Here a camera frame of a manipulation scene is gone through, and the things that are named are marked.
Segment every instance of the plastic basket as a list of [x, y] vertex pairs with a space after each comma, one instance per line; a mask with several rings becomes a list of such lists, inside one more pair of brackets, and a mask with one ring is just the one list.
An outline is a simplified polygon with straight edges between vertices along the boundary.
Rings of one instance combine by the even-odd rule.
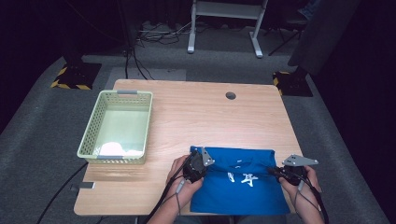
[[144, 163], [151, 104], [149, 91], [101, 91], [78, 156], [90, 163]]

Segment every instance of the dark background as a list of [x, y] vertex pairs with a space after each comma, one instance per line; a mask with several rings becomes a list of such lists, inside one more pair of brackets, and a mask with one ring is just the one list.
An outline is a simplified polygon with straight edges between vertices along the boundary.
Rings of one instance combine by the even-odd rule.
[[[70, 2], [101, 30], [123, 40], [116, 1]], [[167, 20], [156, 13], [164, 11], [166, 6], [155, 5], [157, 1], [141, 2], [145, 3], [134, 7], [139, 20]], [[37, 17], [34, 3], [1, 2], [0, 132], [37, 78], [62, 56], [56, 35]], [[394, 1], [362, 0], [331, 57], [321, 72], [312, 77], [349, 152], [390, 222], [396, 222], [392, 211], [396, 205], [392, 185], [396, 143], [393, 118], [396, 36], [392, 31], [395, 11]], [[190, 16], [186, 19], [185, 14], [177, 15], [178, 21], [188, 20]], [[69, 32], [81, 54], [123, 45], [99, 34], [70, 7], [64, 8], [62, 17], [72, 25]]]

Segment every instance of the black wire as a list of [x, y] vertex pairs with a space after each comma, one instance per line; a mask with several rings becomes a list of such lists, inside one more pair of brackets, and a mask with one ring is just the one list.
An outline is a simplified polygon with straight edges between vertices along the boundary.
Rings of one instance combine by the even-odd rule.
[[140, 64], [140, 66], [142, 66], [142, 68], [148, 72], [149, 77], [151, 77], [152, 80], [155, 80], [154, 77], [151, 76], [151, 73], [149, 72], [149, 70], [142, 64], [142, 62], [140, 62], [137, 58], [136, 58], [136, 60]]
[[300, 194], [306, 201], [308, 201], [313, 207], [315, 207], [320, 212], [320, 210], [308, 198], [306, 198], [299, 190], [297, 190], [296, 198], [297, 198], [297, 194]]
[[87, 22], [87, 24], [89, 24], [95, 31], [97, 31], [97, 32], [99, 32], [101, 35], [104, 35], [104, 36], [106, 36], [106, 37], [108, 37], [108, 38], [110, 38], [110, 39], [112, 39], [112, 40], [115, 40], [115, 41], [117, 41], [117, 42], [119, 42], [119, 43], [124, 43], [123, 41], [121, 41], [121, 40], [119, 40], [119, 39], [117, 39], [116, 37], [113, 37], [113, 36], [111, 36], [111, 35], [108, 35], [108, 34], [106, 34], [105, 32], [103, 32], [103, 31], [101, 31], [100, 29], [98, 29], [95, 25], [93, 25], [90, 21], [88, 21], [69, 1], [67, 1], [67, 0], [64, 0], [65, 2], [66, 2], [66, 4], [67, 5], [69, 5], [72, 9], [73, 9], [73, 11], [77, 14], [77, 15], [79, 15], [85, 22]]
[[301, 217], [300, 217], [300, 214], [298, 213], [297, 208], [296, 208], [297, 195], [298, 195], [298, 191], [297, 191], [296, 194], [294, 195], [294, 202], [292, 202], [292, 204], [293, 204], [294, 210], [296, 211], [298, 217], [301, 218]]
[[[143, 74], [142, 70], [140, 69], [140, 66], [137, 62], [138, 60], [136, 59], [136, 51], [134, 50], [134, 48], [133, 48], [133, 54], [134, 54], [134, 63], [136, 64], [137, 70], [139, 70], [140, 74], [143, 76], [143, 78], [145, 80], [148, 80], [148, 78], [145, 76], [145, 74]], [[151, 77], [151, 79], [154, 80], [154, 78], [151, 76], [151, 73], [149, 72], [149, 70], [146, 69], [146, 71], [148, 71], [148, 75]]]
[[86, 161], [77, 171], [75, 171], [70, 177], [64, 182], [64, 184], [58, 189], [58, 191], [52, 196], [50, 199], [49, 203], [47, 204], [46, 208], [44, 211], [41, 213], [40, 218], [38, 219], [36, 224], [39, 224], [41, 220], [43, 219], [44, 215], [46, 215], [47, 210], [49, 210], [51, 204], [53, 201], [56, 199], [56, 197], [61, 193], [61, 191], [64, 189], [64, 187], [72, 180], [85, 166], [87, 166], [88, 162]]
[[143, 43], [142, 39], [137, 39], [137, 40], [138, 40], [138, 41], [136, 42], [136, 45], [142, 47], [143, 49], [145, 49], [146, 46], [145, 46], [145, 44]]
[[126, 59], [125, 59], [125, 79], [128, 79], [128, 62], [129, 62], [129, 59], [131, 58], [129, 55], [130, 55], [130, 52], [127, 49], [126, 50]]
[[160, 200], [157, 202], [157, 204], [152, 209], [150, 214], [146, 217], [146, 219], [143, 223], [145, 223], [145, 224], [148, 223], [149, 220], [154, 216], [154, 214], [160, 208], [160, 206], [163, 204], [163, 200], [165, 199], [166, 194], [168, 194], [169, 189], [171, 188], [172, 184], [175, 182], [176, 179], [180, 178], [180, 176], [177, 177], [178, 173], [181, 171], [181, 169], [183, 169], [184, 165], [187, 163], [187, 161], [189, 160], [190, 157], [191, 157], [191, 154], [189, 155], [189, 157], [186, 160], [184, 160], [183, 164], [178, 168], [178, 170], [175, 172], [175, 174], [169, 179], [169, 182], [166, 185], [165, 189], [163, 190], [163, 194], [161, 195]]
[[180, 216], [181, 207], [180, 207], [180, 201], [178, 200], [178, 193], [176, 193], [176, 200], [177, 200], [177, 207], [178, 207], [178, 215]]
[[120, 3], [120, 0], [117, 1], [117, 6], [119, 8], [119, 15], [120, 15], [120, 21], [121, 21], [122, 33], [123, 33], [123, 36], [124, 36], [124, 41], [125, 41], [126, 45], [128, 46], [128, 49], [127, 49], [127, 57], [128, 57], [128, 53], [129, 53], [128, 50], [131, 48], [131, 41], [130, 41], [129, 36], [128, 36], [128, 27], [127, 27], [126, 22], [125, 22], [125, 15], [124, 15], [123, 8], [122, 8], [122, 5]]
[[[180, 176], [176, 177], [175, 180], [177, 180], [177, 179], [179, 179], [179, 178], [181, 178], [181, 177], [186, 177], [186, 176], [180, 175]], [[177, 194], [177, 193], [174, 193], [174, 194], [172, 194], [171, 196], [169, 196], [168, 198], [166, 198], [165, 200], [163, 200], [163, 203], [162, 203], [162, 204], [168, 202], [169, 199], [171, 199], [171, 198], [172, 198], [173, 196], [175, 196], [176, 194]]]
[[[148, 36], [150, 31], [153, 31], [156, 28], [158, 28], [159, 26], [161, 26], [161, 24], [157, 25], [157, 26], [153, 27], [152, 29], [148, 30], [148, 32], [146, 32], [144, 35], [142, 35], [141, 36], [141, 40], [149, 42], [149, 43], [160, 43], [160, 44], [163, 44], [163, 45], [175, 44], [175, 43], [177, 43], [179, 41], [179, 37], [182, 35], [182, 33], [189, 28], [189, 27], [187, 27], [188, 24], [186, 24], [182, 28], [180, 28], [178, 30], [175, 30], [175, 31], [166, 32], [166, 33], [163, 33], [161, 35], [149, 35]], [[163, 40], [172, 40], [172, 39], [175, 39], [175, 41], [173, 41], [173, 42], [163, 42]]]
[[302, 176], [297, 175], [297, 174], [292, 173], [292, 172], [287, 172], [287, 174], [288, 175], [294, 175], [297, 178], [299, 178], [300, 180], [303, 180], [305, 182], [305, 184], [311, 189], [312, 193], [314, 194], [314, 196], [317, 199], [317, 202], [318, 202], [318, 204], [320, 206], [321, 212], [323, 214], [324, 223], [328, 224], [329, 223], [329, 215], [327, 214], [327, 211], [326, 211], [324, 203], [323, 203], [323, 201], [321, 199], [320, 193], [314, 186], [312, 186], [311, 181], [309, 180], [309, 178], [303, 178]]
[[96, 224], [100, 224], [103, 220], [105, 220], [108, 217], [100, 217], [99, 221], [96, 222]]
[[145, 33], [143, 36], [146, 37], [146, 35], [148, 35], [150, 31], [153, 31], [153, 30], [157, 29], [157, 28], [160, 27], [160, 26], [162, 26], [162, 24], [161, 24], [161, 23], [158, 23], [158, 24], [157, 24], [156, 26], [154, 26], [153, 28], [148, 29], [147, 32], [142, 31], [142, 32]]

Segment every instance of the metal bracket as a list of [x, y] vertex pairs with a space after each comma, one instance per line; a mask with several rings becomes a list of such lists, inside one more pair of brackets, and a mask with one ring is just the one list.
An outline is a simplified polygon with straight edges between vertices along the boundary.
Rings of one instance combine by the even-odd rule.
[[201, 147], [201, 153], [202, 153], [202, 162], [204, 163], [204, 166], [209, 166], [213, 163], [215, 163], [215, 160], [213, 160], [209, 153], [206, 151], [204, 147]]
[[302, 156], [292, 154], [287, 159], [282, 161], [282, 164], [288, 166], [305, 166], [305, 165], [317, 165], [319, 162], [317, 160], [311, 160]]

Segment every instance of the table surface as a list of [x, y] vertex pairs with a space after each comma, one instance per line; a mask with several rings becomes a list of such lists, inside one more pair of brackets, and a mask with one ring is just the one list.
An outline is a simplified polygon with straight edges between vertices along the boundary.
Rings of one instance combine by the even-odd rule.
[[[149, 214], [174, 159], [189, 154], [190, 146], [273, 149], [278, 166], [291, 154], [302, 155], [275, 86], [120, 79], [114, 90], [153, 92], [146, 162], [89, 164], [83, 181], [95, 186], [79, 191], [78, 215]], [[189, 204], [181, 214], [191, 214]]]

